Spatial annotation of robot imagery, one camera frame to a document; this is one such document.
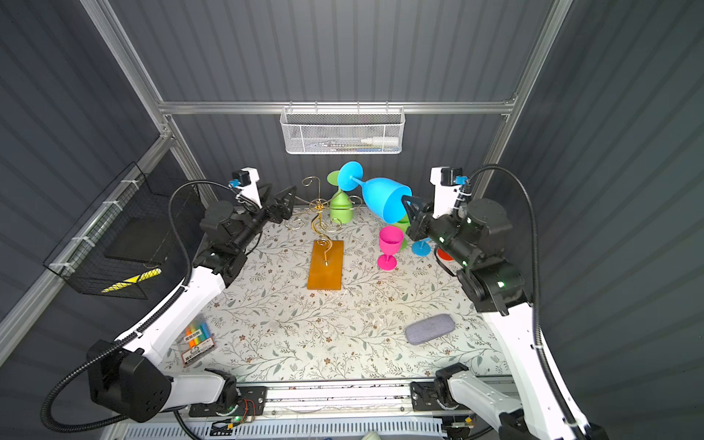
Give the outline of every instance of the pink wine glass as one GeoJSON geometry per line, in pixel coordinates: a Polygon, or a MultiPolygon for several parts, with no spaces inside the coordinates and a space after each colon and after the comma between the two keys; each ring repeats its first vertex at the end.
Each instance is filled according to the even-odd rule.
{"type": "Polygon", "coordinates": [[[377,260],[379,268],[393,270],[398,262],[394,254],[401,250],[403,231],[396,226],[387,226],[379,231],[379,247],[384,255],[377,260]]]}

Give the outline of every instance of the orange wooden board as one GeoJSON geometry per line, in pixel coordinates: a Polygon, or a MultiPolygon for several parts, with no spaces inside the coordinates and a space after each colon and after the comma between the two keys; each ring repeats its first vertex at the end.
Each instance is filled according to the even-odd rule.
{"type": "Polygon", "coordinates": [[[332,248],[327,252],[325,265],[325,249],[327,245],[313,242],[313,254],[310,257],[308,271],[308,290],[340,290],[342,289],[342,251],[343,241],[333,241],[332,248]]]}

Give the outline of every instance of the floral tablecloth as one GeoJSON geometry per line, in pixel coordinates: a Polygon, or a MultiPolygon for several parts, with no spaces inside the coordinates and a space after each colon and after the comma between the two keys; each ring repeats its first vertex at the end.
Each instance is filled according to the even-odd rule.
{"type": "MultiPolygon", "coordinates": [[[[303,216],[307,225],[313,216],[303,216]]],[[[307,225],[267,225],[240,276],[202,310],[216,348],[184,367],[174,346],[160,369],[213,367],[243,382],[423,377],[455,362],[478,375],[510,374],[491,330],[432,254],[418,257],[409,243],[395,270],[377,267],[386,224],[366,208],[331,234],[344,240],[342,290],[307,290],[316,237],[307,225]],[[453,332],[406,341],[408,325],[439,313],[451,314],[453,332]]]]}

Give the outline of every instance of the black wire basket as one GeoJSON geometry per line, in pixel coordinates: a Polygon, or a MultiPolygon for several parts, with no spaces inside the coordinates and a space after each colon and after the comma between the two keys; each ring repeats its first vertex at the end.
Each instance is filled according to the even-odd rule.
{"type": "MultiPolygon", "coordinates": [[[[143,173],[122,181],[123,186],[128,183],[125,189],[99,206],[99,214],[88,227],[79,228],[77,222],[71,231],[79,234],[70,239],[71,233],[67,234],[61,243],[68,243],[68,251],[58,245],[44,267],[81,294],[137,299],[147,299],[155,289],[164,294],[165,284],[178,282],[183,272],[183,257],[168,219],[168,201],[185,182],[143,173]]],[[[191,253],[195,252],[203,235],[199,223],[204,212],[196,185],[179,192],[172,211],[179,234],[191,253]]]]}

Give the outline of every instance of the yellow strip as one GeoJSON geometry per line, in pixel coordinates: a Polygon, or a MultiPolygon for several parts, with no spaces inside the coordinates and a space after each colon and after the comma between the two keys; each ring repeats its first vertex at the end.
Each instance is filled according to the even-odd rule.
{"type": "Polygon", "coordinates": [[[152,269],[152,270],[149,270],[141,275],[137,275],[136,277],[127,278],[121,282],[115,283],[112,286],[108,287],[107,289],[101,290],[100,292],[102,294],[106,294],[110,291],[120,290],[125,287],[132,286],[134,283],[140,282],[140,281],[145,280],[147,278],[155,277],[156,275],[159,275],[160,273],[161,273],[161,269],[159,269],[159,268],[152,269]]]}

